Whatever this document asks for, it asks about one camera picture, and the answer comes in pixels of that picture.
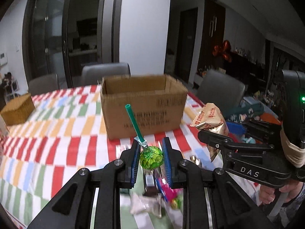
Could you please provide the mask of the person's right hand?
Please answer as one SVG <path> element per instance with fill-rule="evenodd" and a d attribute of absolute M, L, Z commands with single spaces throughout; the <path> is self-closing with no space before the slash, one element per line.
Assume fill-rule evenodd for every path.
<path fill-rule="evenodd" d="M 288 193 L 284 203 L 288 203 L 299 195 L 303 187 L 303 182 L 291 179 L 288 184 L 279 189 L 282 193 Z M 263 204 L 270 204 L 275 199 L 275 189 L 264 185 L 260 186 L 259 201 Z"/>

